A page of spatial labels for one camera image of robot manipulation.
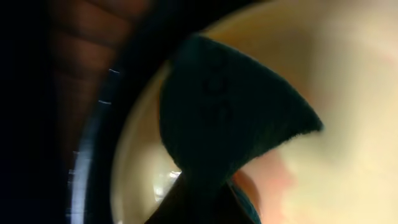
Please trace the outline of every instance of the dark rim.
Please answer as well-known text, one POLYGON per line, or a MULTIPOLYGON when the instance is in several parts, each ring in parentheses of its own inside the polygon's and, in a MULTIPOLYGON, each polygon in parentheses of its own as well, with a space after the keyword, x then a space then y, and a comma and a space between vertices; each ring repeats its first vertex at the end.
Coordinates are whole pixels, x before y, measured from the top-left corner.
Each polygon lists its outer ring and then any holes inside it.
POLYGON ((253 0, 158 0, 113 70, 85 127, 71 173, 70 223, 112 223, 113 156, 125 119, 161 64, 188 35, 253 0))

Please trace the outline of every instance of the dark green sponge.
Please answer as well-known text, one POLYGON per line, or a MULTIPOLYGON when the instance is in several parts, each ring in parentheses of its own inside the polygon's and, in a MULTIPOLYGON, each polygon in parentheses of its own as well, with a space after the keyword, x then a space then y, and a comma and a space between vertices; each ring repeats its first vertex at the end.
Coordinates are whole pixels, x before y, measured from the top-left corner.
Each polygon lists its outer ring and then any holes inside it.
POLYGON ((213 197, 243 165, 322 122, 282 77, 194 35, 171 61, 160 95, 160 134, 193 194, 213 197))

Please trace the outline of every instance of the sponge edge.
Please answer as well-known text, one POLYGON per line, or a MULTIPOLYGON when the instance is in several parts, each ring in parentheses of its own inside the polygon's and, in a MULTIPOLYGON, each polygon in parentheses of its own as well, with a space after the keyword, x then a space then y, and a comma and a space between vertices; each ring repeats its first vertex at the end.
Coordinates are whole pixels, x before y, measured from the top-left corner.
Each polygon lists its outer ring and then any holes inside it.
POLYGON ((282 77, 235 49, 194 35, 172 60, 160 95, 160 135, 192 187, 221 187, 251 159, 322 130, 282 77))

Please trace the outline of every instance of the scrub pad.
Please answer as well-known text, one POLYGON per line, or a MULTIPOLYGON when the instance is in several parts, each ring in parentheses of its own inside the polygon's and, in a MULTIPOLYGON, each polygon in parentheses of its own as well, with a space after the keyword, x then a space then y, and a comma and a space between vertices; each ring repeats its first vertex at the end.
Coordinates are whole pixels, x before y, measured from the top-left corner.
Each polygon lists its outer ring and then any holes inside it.
POLYGON ((323 127, 286 80, 206 37, 187 39, 171 68, 160 94, 160 135, 182 170, 198 223, 239 168, 323 127))

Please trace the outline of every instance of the green scouring pad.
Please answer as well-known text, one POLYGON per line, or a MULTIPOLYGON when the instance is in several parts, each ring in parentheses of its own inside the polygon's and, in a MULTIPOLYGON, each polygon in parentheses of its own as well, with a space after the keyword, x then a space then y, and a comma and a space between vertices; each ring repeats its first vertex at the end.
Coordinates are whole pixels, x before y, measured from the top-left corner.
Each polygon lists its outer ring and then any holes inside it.
POLYGON ((321 131, 317 114, 282 77, 206 37, 187 39, 160 95, 160 135, 186 180, 191 223, 231 176, 298 134, 321 131))

